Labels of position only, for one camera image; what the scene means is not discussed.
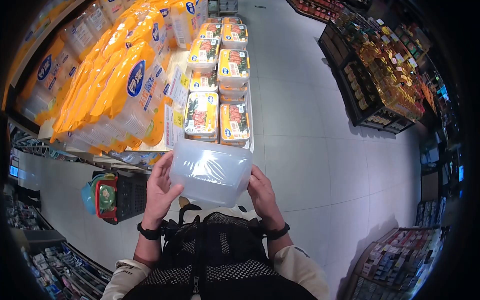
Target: store aisle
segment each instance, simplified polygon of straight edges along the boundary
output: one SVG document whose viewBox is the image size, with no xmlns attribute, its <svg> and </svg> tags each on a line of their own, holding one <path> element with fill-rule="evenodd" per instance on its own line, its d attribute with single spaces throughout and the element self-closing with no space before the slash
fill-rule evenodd
<svg viewBox="0 0 480 300">
<path fill-rule="evenodd" d="M 271 179 L 293 241 L 321 265 L 332 299 L 371 241 L 413 225 L 420 200 L 416 128 L 397 136 L 353 127 L 317 45 L 325 24 L 284 0 L 239 0 L 248 27 L 254 162 Z M 89 165 L 24 155 L 43 214 L 80 251 L 113 270 L 131 258 L 141 216 L 112 226 L 89 215 L 80 189 Z M 245 192 L 239 204 L 252 209 Z M 178 203 L 167 218 L 178 219 Z"/>
</svg>

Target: price tag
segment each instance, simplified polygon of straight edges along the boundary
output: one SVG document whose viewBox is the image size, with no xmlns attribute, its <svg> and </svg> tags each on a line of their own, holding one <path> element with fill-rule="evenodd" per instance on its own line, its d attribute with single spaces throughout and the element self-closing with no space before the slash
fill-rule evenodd
<svg viewBox="0 0 480 300">
<path fill-rule="evenodd" d="M 168 89 L 167 96 L 172 98 L 172 100 L 178 103 L 182 108 L 185 108 L 187 104 L 189 83 L 190 80 L 177 65 L 173 71 L 172 83 L 170 89 Z"/>
<path fill-rule="evenodd" d="M 173 149 L 184 138 L 183 115 L 165 104 L 165 146 Z"/>
</svg>

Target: plastic food container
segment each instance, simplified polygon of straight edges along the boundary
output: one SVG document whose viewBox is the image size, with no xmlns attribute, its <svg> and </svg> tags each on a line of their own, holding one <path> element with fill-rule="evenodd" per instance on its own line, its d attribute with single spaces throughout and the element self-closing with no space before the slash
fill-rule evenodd
<svg viewBox="0 0 480 300">
<path fill-rule="evenodd" d="M 221 23 L 205 23 L 200 26 L 197 38 L 222 38 L 223 25 Z"/>
<path fill-rule="evenodd" d="M 248 88 L 247 85 L 244 84 L 241 87 L 231 87 L 229 85 L 220 83 L 219 86 L 219 91 L 222 95 L 225 97 L 230 97 L 230 98 L 242 98 L 247 94 Z"/>
<path fill-rule="evenodd" d="M 191 93 L 185 109 L 187 135 L 214 136 L 218 132 L 218 94 Z"/>
<path fill-rule="evenodd" d="M 231 18 L 231 17 L 225 17 L 223 18 L 223 24 L 242 24 L 240 18 Z"/>
<path fill-rule="evenodd" d="M 217 92 L 218 80 L 216 68 L 211 72 L 193 72 L 190 80 L 190 92 Z"/>
<path fill-rule="evenodd" d="M 242 87 L 250 78 L 250 59 L 245 50 L 222 49 L 218 58 L 218 80 L 231 87 Z"/>
<path fill-rule="evenodd" d="M 244 24 L 224 24 L 222 42 L 230 49 L 243 49 L 248 44 L 247 26 Z"/>
<path fill-rule="evenodd" d="M 185 187 L 181 196 L 234 207 L 247 189 L 253 161 L 247 149 L 181 139 L 173 153 L 170 179 Z"/>
<path fill-rule="evenodd" d="M 198 72 L 212 71 L 217 63 L 219 49 L 218 38 L 197 38 L 190 49 L 187 65 Z"/>
<path fill-rule="evenodd" d="M 220 103 L 225 103 L 225 104 L 238 104 L 238 103 L 245 103 L 245 96 L 242 96 L 240 98 L 230 98 L 225 95 L 220 96 Z"/>
<path fill-rule="evenodd" d="M 250 120 L 244 103 L 220 105 L 220 132 L 223 142 L 246 142 L 250 138 Z"/>
</svg>

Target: person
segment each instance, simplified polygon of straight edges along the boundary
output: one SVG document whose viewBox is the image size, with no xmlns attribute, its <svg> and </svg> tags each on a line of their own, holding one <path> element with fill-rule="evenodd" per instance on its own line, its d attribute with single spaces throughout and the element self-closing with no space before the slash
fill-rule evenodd
<svg viewBox="0 0 480 300">
<path fill-rule="evenodd" d="M 254 210 L 188 204 L 162 251 L 159 228 L 183 191 L 170 187 L 172 159 L 170 151 L 153 167 L 133 260 L 117 261 L 103 300 L 330 299 L 324 271 L 293 244 L 272 184 L 256 165 L 248 185 Z"/>
</svg>

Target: black shopping basket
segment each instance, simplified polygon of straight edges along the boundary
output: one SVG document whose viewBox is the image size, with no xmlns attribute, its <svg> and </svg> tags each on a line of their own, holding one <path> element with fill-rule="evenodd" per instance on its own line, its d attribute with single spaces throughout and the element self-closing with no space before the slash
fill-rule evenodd
<svg viewBox="0 0 480 300">
<path fill-rule="evenodd" d="M 147 176 L 141 173 L 124 171 L 94 171 L 92 178 L 98 174 L 112 173 L 114 180 L 99 180 L 95 186 L 96 215 L 104 221 L 116 225 L 121 221 L 142 214 L 147 202 Z M 115 189 L 115 203 L 112 210 L 103 210 L 99 206 L 99 191 L 101 185 Z"/>
</svg>

